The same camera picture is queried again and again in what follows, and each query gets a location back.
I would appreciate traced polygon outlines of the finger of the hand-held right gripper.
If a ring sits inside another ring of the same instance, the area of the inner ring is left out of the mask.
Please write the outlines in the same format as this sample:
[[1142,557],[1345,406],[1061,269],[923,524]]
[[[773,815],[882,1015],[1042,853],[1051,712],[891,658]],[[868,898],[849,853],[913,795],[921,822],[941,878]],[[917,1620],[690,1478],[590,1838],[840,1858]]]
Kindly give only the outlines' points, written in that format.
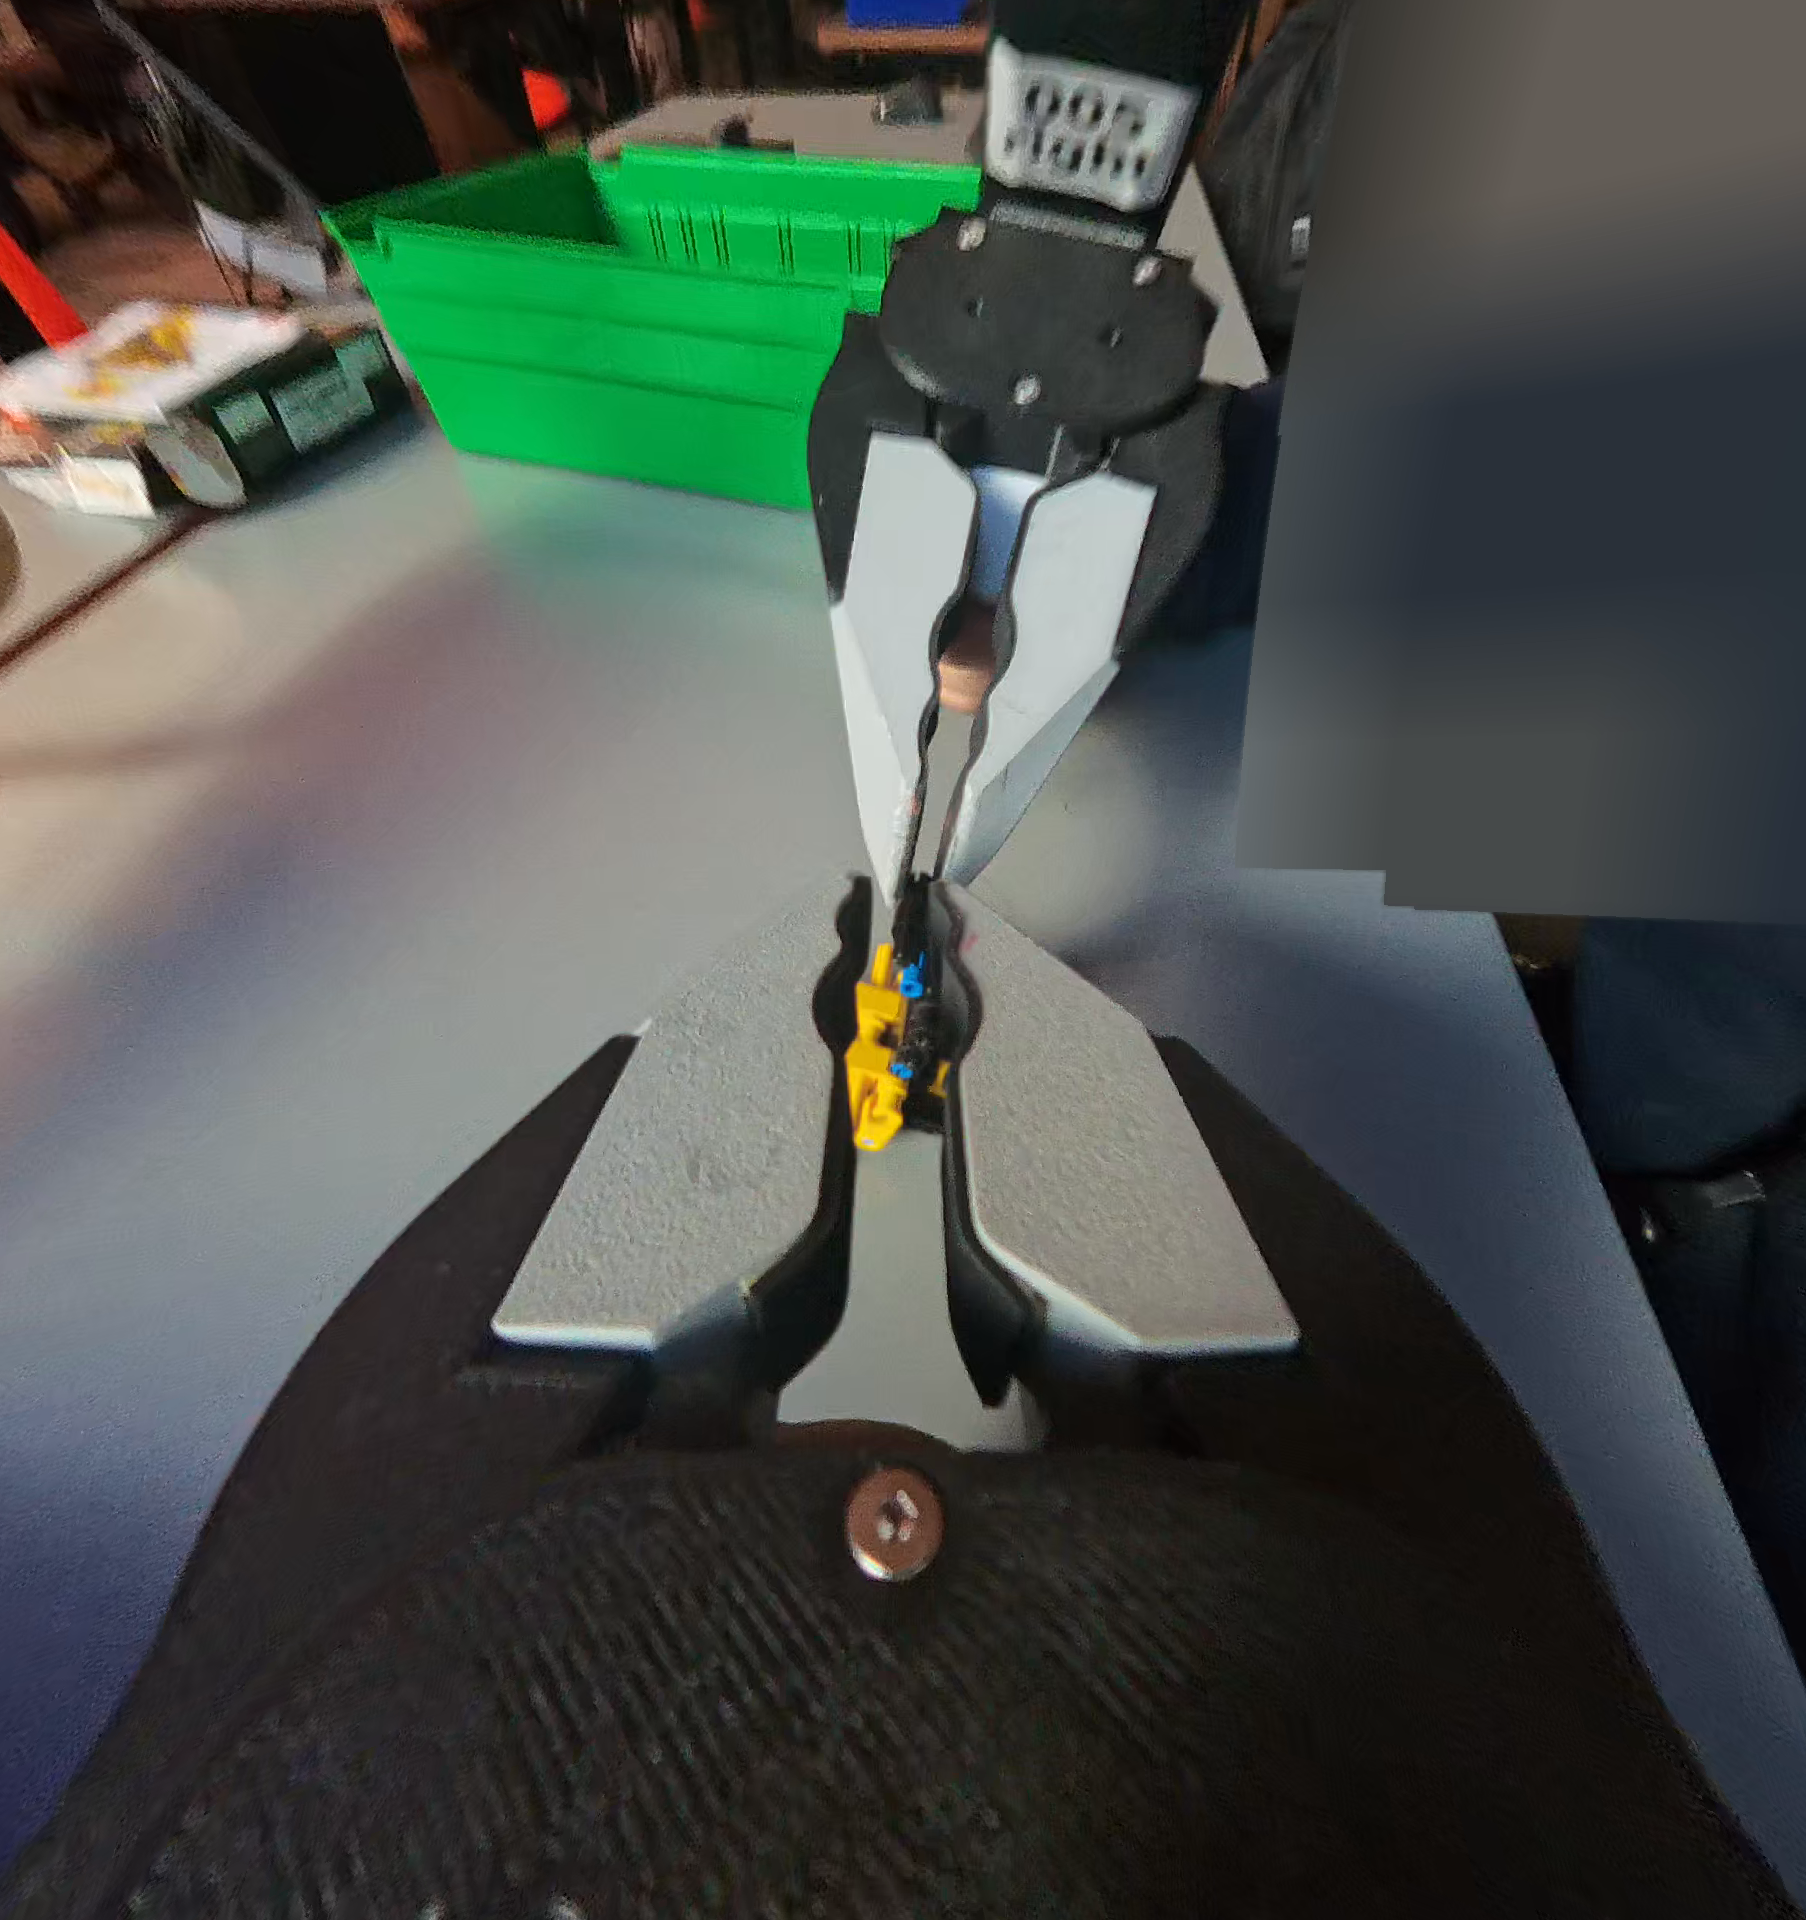
[[967,587],[978,526],[975,484],[939,446],[870,439],[830,626],[868,870],[885,901],[910,876],[937,640]]
[[1010,655],[945,823],[945,879],[985,872],[1108,689],[1154,496],[1150,484],[1060,484],[1026,507],[996,598]]

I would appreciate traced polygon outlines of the green plastic bin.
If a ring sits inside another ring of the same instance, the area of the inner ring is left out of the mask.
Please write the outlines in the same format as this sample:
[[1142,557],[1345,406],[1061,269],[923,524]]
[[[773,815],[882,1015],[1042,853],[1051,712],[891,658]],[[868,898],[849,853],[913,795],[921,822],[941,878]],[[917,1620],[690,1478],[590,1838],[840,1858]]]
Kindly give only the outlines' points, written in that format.
[[972,162],[627,145],[320,219],[455,449],[808,514],[844,315],[979,193]]

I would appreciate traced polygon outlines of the yellow lego assembly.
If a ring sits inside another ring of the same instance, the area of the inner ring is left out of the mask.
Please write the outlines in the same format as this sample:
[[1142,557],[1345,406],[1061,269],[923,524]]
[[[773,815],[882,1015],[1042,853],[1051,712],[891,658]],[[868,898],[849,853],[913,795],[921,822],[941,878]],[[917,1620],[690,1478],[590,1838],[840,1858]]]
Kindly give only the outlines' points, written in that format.
[[842,1057],[852,1139],[866,1154],[886,1151],[910,1132],[901,1123],[898,1093],[891,1080],[891,1049],[898,1012],[891,943],[885,943],[876,949],[868,976],[858,982],[858,1031]]

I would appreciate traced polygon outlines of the black backpack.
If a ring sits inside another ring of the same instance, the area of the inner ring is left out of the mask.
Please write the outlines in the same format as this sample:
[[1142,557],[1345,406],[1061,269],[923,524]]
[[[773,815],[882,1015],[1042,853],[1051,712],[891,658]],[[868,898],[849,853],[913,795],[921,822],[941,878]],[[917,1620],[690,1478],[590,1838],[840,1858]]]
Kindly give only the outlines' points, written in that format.
[[1276,378],[1291,366],[1353,12],[1353,1],[1288,8],[1237,78],[1198,161],[1213,222]]

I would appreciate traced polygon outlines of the black lego connector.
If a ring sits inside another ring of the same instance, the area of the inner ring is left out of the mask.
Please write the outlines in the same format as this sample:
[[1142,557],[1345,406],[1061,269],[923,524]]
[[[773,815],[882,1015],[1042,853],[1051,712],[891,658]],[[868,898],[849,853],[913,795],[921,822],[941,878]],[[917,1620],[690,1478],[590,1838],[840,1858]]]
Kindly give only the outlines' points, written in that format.
[[934,1133],[945,1113],[947,1017],[930,878],[913,876],[905,884],[891,933],[893,986],[901,1007],[891,1049],[891,1080],[898,1093],[904,1128]]

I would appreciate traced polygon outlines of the black cardboard lego box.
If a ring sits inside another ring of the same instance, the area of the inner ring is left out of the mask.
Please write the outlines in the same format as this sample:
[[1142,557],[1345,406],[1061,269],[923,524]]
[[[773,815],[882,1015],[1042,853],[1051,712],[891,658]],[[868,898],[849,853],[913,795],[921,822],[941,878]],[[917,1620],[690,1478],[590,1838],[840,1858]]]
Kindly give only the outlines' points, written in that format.
[[5,397],[0,477],[82,516],[234,514],[409,412],[413,386],[374,324],[306,331],[172,395],[144,377],[98,397]]

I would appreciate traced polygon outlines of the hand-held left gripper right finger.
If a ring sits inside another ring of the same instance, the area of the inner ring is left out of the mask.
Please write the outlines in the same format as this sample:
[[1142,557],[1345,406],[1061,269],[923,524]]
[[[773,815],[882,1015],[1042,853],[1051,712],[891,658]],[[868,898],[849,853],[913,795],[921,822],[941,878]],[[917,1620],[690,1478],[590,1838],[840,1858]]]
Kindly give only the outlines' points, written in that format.
[[1125,1404],[1300,1326],[1154,1036],[965,889],[932,889],[953,1031],[949,1319],[985,1404]]

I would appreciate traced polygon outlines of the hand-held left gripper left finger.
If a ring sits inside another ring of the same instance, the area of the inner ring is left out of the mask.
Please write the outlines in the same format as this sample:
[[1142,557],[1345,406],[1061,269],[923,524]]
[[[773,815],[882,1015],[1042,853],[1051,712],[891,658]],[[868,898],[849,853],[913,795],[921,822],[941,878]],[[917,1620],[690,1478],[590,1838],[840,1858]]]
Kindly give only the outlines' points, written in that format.
[[493,1317],[513,1349],[795,1378],[847,1295],[866,878],[717,952],[637,1036]]

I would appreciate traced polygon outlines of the lego instruction booklet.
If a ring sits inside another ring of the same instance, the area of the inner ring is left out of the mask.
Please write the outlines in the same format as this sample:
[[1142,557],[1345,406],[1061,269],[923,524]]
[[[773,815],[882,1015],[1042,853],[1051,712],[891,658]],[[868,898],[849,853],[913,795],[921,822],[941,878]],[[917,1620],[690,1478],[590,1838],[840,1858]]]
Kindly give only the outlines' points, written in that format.
[[0,412],[54,420],[160,422],[308,334],[296,313],[136,302],[61,348],[0,373]]

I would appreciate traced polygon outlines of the person's dark clothing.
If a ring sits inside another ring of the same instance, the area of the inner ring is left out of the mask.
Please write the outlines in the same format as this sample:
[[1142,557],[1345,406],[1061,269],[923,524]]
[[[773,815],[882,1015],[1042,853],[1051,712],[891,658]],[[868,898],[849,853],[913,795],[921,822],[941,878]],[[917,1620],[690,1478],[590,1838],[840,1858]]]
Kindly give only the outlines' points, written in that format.
[[1666,1357],[1596,1498],[1618,1605],[1806,1916],[1806,928],[1503,914]]

